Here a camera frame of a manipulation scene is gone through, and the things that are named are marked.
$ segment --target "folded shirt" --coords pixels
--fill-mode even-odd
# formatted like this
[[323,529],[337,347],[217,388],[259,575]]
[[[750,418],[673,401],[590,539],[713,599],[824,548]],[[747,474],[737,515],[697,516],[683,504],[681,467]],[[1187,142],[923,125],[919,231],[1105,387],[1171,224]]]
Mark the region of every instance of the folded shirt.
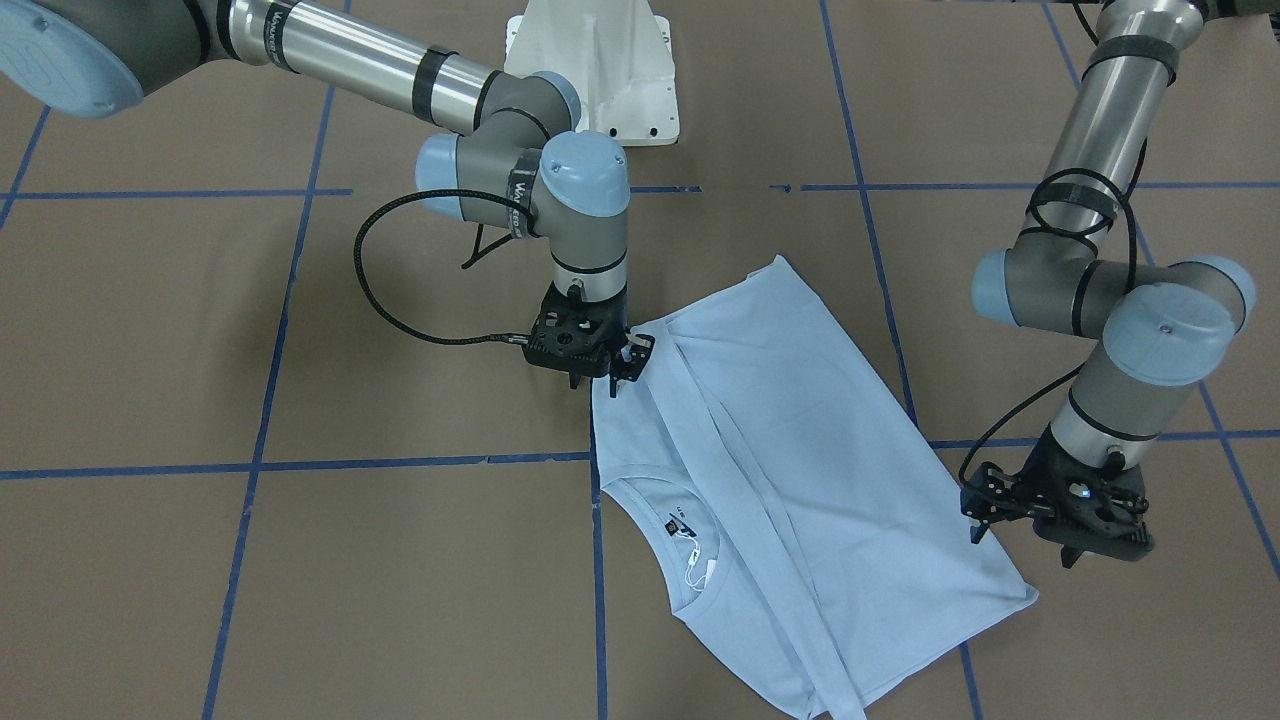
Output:
[[635,332],[657,338],[640,380],[593,383],[602,488],[672,614],[778,710],[865,717],[1036,601],[786,260]]

